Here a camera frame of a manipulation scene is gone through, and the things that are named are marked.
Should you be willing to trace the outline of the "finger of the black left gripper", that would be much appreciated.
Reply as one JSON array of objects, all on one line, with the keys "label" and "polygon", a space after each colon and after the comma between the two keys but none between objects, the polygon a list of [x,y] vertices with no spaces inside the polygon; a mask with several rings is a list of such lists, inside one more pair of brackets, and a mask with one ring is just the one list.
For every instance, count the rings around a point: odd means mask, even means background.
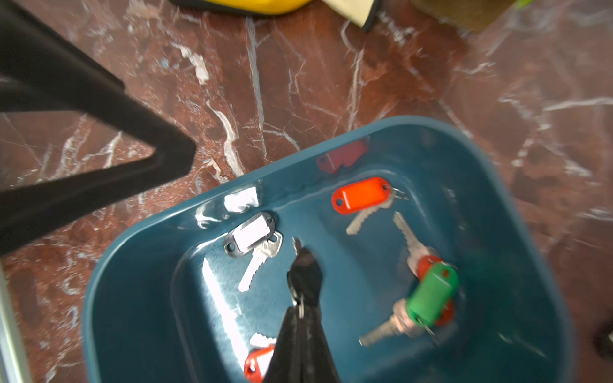
[{"label": "finger of the black left gripper", "polygon": [[1,252],[190,173],[195,142],[125,93],[121,80],[12,1],[1,4],[1,109],[79,110],[147,143],[145,159],[4,191]]}]

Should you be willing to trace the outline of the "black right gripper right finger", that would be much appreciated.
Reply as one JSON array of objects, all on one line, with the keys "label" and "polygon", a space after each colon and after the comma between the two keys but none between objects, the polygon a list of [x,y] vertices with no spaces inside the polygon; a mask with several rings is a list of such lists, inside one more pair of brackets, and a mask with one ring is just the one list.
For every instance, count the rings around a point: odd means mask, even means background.
[{"label": "black right gripper right finger", "polygon": [[299,382],[340,382],[319,310],[299,307]]}]

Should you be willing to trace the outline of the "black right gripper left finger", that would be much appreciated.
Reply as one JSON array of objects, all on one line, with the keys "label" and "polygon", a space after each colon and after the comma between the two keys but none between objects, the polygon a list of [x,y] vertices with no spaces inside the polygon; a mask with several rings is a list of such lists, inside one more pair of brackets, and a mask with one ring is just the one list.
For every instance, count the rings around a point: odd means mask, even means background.
[{"label": "black right gripper left finger", "polygon": [[264,383],[299,382],[298,308],[287,309]]}]

